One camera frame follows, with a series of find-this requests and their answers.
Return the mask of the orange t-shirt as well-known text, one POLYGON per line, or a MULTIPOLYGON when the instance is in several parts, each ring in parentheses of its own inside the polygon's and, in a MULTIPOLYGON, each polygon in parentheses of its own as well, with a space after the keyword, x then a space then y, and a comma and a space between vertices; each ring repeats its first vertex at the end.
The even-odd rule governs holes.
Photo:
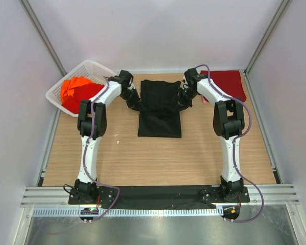
POLYGON ((72 77, 69 80, 64 80, 61 85, 61 100, 67 99, 69 96, 73 96, 74 90, 81 86, 91 84, 92 81, 86 77, 72 77))

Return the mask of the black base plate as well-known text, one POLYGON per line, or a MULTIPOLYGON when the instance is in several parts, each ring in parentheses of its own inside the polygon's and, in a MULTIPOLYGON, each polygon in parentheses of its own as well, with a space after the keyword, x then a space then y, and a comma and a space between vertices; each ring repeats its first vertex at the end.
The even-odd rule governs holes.
POLYGON ((114 209, 127 210, 191 210, 213 208, 221 203, 248 203, 250 197, 244 187, 242 192, 224 196, 219 186, 121 186, 116 189, 98 187, 93 194, 72 190, 71 205, 97 205, 107 209, 113 201, 114 209))

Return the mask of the aluminium frame rail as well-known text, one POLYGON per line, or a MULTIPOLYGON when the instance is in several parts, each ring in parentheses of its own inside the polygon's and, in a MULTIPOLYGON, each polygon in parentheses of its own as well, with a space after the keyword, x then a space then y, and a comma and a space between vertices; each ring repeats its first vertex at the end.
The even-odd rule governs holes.
MULTIPOLYGON (((298 196, 292 184, 260 184, 258 188, 247 185, 251 204, 261 203, 259 192, 263 194, 266 205, 297 205, 298 196)), ((69 194, 61 187, 28 187, 21 201, 22 207, 32 206, 66 206, 69 194)))

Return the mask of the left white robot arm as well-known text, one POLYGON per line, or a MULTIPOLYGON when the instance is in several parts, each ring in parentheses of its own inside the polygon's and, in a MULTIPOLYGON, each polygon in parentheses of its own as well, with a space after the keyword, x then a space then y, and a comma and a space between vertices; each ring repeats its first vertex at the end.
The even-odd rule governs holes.
POLYGON ((120 97, 128 108, 140 109, 141 99, 133 79, 129 71, 121 70, 116 76, 105 77, 106 85, 98 94, 80 102, 77 129, 81 136, 82 156, 78 177, 70 190, 70 204, 93 204, 98 200, 96 163, 100 141, 107 130, 107 107, 120 97))

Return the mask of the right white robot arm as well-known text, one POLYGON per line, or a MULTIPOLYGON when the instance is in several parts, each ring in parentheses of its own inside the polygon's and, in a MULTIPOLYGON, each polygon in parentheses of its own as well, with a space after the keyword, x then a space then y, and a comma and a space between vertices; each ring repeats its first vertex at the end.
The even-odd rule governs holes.
POLYGON ((210 74, 199 74, 197 68, 184 72, 184 84, 178 92, 178 107, 192 106, 192 100, 203 95, 213 106, 213 129, 222 147, 223 167, 218 194, 231 202, 243 192, 243 178, 238 174, 239 150, 236 140, 245 128, 243 105, 238 98, 224 92, 211 80, 210 74))

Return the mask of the folded dark red t-shirt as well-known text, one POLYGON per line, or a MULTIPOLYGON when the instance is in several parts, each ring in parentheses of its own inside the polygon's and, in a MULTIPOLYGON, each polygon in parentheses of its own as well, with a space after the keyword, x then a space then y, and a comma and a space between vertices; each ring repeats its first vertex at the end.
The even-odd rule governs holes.
POLYGON ((228 95, 245 102, 247 97, 238 70, 211 71, 213 82, 228 95))

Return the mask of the black t-shirt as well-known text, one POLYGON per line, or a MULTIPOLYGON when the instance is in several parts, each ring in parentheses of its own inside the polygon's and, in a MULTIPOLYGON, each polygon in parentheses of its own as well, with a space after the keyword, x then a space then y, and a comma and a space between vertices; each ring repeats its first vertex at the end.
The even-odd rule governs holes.
POLYGON ((181 81, 141 81, 141 102, 137 108, 139 137, 182 137, 180 86, 181 81))

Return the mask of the white plastic basket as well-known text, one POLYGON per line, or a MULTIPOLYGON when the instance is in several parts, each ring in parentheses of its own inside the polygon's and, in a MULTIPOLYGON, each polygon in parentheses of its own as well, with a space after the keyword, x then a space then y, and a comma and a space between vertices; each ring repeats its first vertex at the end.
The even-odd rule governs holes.
POLYGON ((72 117, 78 117, 77 113, 66 109, 62 106, 61 102, 61 86, 65 80, 70 80, 73 77, 86 77, 94 83, 106 84, 104 77, 113 77, 117 73, 111 69, 91 60, 85 60, 67 73, 62 79, 60 79, 53 87, 51 87, 45 94, 46 99, 56 106, 61 111, 72 117))

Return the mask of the red t-shirt in basket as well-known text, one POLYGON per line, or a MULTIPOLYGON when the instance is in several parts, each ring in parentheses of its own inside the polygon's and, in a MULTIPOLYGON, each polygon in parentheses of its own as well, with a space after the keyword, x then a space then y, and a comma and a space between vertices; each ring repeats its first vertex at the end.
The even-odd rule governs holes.
POLYGON ((72 112, 78 114, 80 103, 82 100, 90 100, 104 88, 103 84, 86 84, 73 90, 73 94, 67 95, 62 99, 62 106, 72 112))

